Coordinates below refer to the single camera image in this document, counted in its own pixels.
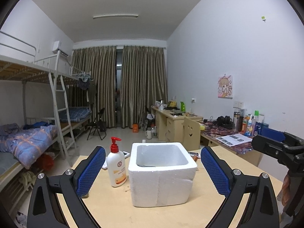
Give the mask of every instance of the canvas picture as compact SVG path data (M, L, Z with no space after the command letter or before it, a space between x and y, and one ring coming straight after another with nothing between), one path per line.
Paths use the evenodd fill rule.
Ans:
M233 97L233 80L232 75L221 76L218 78L218 89L217 89L218 97Z

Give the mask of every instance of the ceiling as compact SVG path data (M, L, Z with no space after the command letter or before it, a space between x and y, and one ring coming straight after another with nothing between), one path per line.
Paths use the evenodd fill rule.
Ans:
M167 40L200 0L33 0L74 42L94 39ZM100 18L110 13L137 19Z

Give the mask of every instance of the bed ladder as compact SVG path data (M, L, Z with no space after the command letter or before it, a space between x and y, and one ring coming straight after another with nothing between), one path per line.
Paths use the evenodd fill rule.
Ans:
M59 90L57 89L57 78L58 77L60 78L60 82L61 82L61 86L62 86L62 89L59 89ZM69 165L73 166L73 162L70 158L70 156L72 156L72 155L69 155L67 150L71 146L74 146L75 153L77 156L79 156L79 150L78 150L78 147L76 146L75 138L74 138L74 134L73 134L73 130L72 130L69 108L68 108L68 103L67 103L67 94L66 94L65 85L63 82L63 77L62 77L62 75L57 75L57 71L55 71L54 79L52 78L52 74L49 73L49 81L50 81L52 94L53 94L54 117L55 117L55 125L57 127L57 140L58 140L58 144L59 144L59 148L60 148L60 153L64 159L67 159ZM58 105L57 105L56 94L58 92L64 93L65 107L62 109L58 109ZM61 111L66 111L66 115L67 115L68 125L64 128L61 128L61 125L60 125L59 112L61 112ZM71 137L72 137L72 143L70 143L68 145L65 144L65 141L63 138L63 131L66 131L67 129L69 129L69 132L71 133Z

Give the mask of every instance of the white mug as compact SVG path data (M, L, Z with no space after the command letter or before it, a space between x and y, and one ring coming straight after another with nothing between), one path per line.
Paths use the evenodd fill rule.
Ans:
M152 139L152 131L151 130L146 131L146 137L147 137L147 139Z

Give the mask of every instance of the curtain rod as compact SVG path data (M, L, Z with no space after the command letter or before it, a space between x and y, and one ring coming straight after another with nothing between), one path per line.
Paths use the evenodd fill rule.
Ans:
M116 47L124 47L124 46L134 46L134 47L152 47L152 48L160 48L166 50L166 47L157 47L157 46L147 46L147 45L100 45L100 46L90 46L90 47L83 47L83 48L77 48L73 50L80 50L80 49L87 49L87 48L94 48L94 47L103 47L103 46L116 46Z

